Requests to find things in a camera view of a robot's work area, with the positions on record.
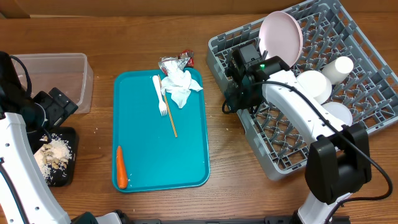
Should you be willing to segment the black waste tray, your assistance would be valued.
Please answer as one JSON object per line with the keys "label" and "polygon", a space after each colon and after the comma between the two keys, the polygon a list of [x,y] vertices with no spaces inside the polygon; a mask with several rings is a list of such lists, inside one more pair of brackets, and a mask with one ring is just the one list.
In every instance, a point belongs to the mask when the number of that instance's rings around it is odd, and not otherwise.
{"label": "black waste tray", "polygon": [[43,135],[34,158],[49,187],[63,187],[73,181],[79,137],[71,127],[50,132],[52,140]]}

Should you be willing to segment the clear plastic bin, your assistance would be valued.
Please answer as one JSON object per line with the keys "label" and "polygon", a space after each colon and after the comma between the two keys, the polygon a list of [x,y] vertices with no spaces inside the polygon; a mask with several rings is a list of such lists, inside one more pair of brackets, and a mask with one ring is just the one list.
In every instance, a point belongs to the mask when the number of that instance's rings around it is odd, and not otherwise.
{"label": "clear plastic bin", "polygon": [[94,74],[85,54],[20,54],[16,57],[20,61],[12,62],[23,89],[27,88],[25,74],[29,74],[31,97],[56,87],[78,106],[76,114],[90,112]]}

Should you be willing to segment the white round plate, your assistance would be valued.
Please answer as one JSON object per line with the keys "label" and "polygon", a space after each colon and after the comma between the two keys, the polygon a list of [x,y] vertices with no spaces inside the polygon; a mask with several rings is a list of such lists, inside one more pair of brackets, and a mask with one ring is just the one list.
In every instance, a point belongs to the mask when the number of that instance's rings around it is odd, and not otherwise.
{"label": "white round plate", "polygon": [[259,52],[267,52],[266,59],[280,57],[289,67],[299,60],[303,47],[303,34],[298,22],[282,11],[270,13],[259,30]]}

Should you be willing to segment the red silver snack wrapper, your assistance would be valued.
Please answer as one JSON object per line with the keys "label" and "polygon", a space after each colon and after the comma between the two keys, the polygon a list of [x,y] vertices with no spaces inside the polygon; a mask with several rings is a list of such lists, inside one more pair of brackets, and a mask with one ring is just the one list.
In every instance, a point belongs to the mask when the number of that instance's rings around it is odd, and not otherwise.
{"label": "red silver snack wrapper", "polygon": [[163,57],[158,63],[159,68],[166,74],[183,71],[184,68],[194,67],[194,51],[184,50],[180,55],[176,57]]}

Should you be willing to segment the white paper napkin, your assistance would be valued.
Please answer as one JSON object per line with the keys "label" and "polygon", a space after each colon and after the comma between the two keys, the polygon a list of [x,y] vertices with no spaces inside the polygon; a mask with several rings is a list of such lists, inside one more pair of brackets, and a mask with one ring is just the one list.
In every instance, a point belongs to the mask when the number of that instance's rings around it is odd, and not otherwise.
{"label": "white paper napkin", "polygon": [[160,69],[166,74],[162,79],[160,87],[161,94],[171,94],[171,99],[182,109],[191,94],[191,91],[201,91],[202,86],[192,78],[192,74],[181,68],[182,63],[178,60],[166,60],[159,62]]}

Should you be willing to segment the white round bowl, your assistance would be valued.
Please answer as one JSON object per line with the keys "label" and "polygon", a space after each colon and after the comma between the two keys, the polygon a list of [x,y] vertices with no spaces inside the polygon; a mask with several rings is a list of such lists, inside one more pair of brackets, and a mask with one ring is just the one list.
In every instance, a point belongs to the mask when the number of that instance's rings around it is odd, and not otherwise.
{"label": "white round bowl", "polygon": [[321,72],[305,71],[297,77],[297,81],[319,104],[326,102],[331,95],[331,82]]}

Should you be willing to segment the white paper cup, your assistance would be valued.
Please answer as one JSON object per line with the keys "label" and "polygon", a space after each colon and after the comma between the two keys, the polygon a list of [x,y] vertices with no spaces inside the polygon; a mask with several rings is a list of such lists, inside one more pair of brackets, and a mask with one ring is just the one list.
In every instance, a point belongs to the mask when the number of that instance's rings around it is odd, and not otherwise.
{"label": "white paper cup", "polygon": [[329,79],[332,85],[338,85],[353,71],[354,63],[346,56],[336,58],[325,65],[322,74]]}

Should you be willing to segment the white plastic fork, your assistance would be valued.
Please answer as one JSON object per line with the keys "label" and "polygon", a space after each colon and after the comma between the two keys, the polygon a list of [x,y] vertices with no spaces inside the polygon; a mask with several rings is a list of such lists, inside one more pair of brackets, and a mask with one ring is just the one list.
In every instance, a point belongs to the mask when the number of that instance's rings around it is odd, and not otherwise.
{"label": "white plastic fork", "polygon": [[154,75],[152,77],[152,81],[154,84],[154,88],[158,97],[159,101],[159,111],[162,116],[167,115],[167,105],[165,104],[165,101],[163,100],[162,94],[161,94],[161,87],[160,87],[160,81],[159,77],[157,75]]}

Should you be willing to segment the wooden chopstick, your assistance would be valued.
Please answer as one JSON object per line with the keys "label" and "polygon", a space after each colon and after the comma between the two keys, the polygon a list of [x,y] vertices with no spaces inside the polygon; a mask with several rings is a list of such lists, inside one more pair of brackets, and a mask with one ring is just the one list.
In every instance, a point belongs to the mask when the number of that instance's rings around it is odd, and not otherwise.
{"label": "wooden chopstick", "polygon": [[[159,79],[159,84],[160,84],[160,87],[161,87],[162,84],[161,84],[160,75],[158,75],[158,79]],[[164,101],[165,101],[165,104],[166,104],[166,107],[167,107],[167,112],[168,112],[168,115],[169,115],[169,118],[170,118],[170,123],[171,123],[172,129],[174,131],[174,136],[175,136],[175,138],[178,138],[177,130],[176,130],[175,125],[174,125],[174,120],[173,120],[173,117],[172,117],[172,114],[171,114],[171,111],[170,111],[170,108],[169,108],[169,104],[168,104],[168,101],[167,101],[167,96],[166,96],[165,93],[163,94],[163,98],[164,98]]]}

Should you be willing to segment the grey round bowl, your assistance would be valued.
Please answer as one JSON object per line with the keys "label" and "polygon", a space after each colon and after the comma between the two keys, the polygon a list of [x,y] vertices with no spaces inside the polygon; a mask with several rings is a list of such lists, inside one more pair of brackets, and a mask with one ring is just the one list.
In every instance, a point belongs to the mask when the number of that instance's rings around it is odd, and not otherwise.
{"label": "grey round bowl", "polygon": [[342,120],[347,126],[353,123],[353,116],[351,111],[343,104],[337,102],[329,102],[322,105],[334,117]]}

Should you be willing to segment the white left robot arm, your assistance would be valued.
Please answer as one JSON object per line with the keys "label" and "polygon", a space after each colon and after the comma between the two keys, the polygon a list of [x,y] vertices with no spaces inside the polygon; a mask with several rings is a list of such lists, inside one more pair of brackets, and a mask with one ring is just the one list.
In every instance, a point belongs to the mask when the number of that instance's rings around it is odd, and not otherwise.
{"label": "white left robot arm", "polygon": [[23,88],[17,76],[16,59],[1,52],[1,207],[8,223],[70,223],[30,145],[78,107],[57,88],[32,97],[31,82]]}

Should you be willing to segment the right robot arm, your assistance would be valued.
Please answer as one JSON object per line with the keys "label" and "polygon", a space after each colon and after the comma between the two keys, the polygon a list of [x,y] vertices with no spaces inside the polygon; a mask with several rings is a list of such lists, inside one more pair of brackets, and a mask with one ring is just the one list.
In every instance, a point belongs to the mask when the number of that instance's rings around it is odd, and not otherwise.
{"label": "right robot arm", "polygon": [[231,51],[225,74],[233,80],[224,93],[230,113],[248,109],[254,114],[267,102],[309,147],[305,180],[310,193],[289,222],[333,223],[336,209],[372,178],[367,131],[330,114],[280,57],[265,60],[252,44]]}

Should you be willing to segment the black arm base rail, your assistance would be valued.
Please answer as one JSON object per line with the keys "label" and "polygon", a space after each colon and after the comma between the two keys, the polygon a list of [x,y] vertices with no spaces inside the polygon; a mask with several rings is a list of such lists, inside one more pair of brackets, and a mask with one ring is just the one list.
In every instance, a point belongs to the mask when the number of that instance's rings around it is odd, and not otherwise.
{"label": "black arm base rail", "polygon": [[95,217],[90,212],[72,219],[71,224],[95,224],[95,223],[122,223],[122,224],[294,224],[300,223],[296,214],[271,216],[262,219],[220,219],[220,220],[169,220],[162,221],[159,219],[136,219],[131,220],[121,210],[114,210],[111,213],[101,217]]}

